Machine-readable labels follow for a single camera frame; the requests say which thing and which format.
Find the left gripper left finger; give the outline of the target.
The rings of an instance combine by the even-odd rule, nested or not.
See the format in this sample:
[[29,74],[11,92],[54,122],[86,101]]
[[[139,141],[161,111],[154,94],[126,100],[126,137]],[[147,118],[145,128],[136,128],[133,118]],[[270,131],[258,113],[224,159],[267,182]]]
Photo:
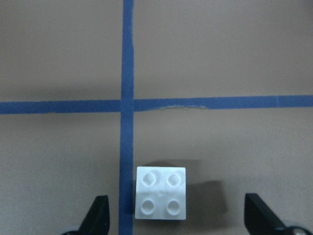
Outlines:
[[110,207],[107,195],[96,196],[78,229],[63,235],[107,235],[110,230]]

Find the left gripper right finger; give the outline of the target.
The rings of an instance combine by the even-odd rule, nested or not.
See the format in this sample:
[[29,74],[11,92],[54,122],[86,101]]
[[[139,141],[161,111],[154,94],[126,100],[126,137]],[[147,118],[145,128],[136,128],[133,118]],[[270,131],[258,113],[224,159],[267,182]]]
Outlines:
[[250,235],[311,235],[301,226],[288,226],[256,193],[246,193],[244,224]]

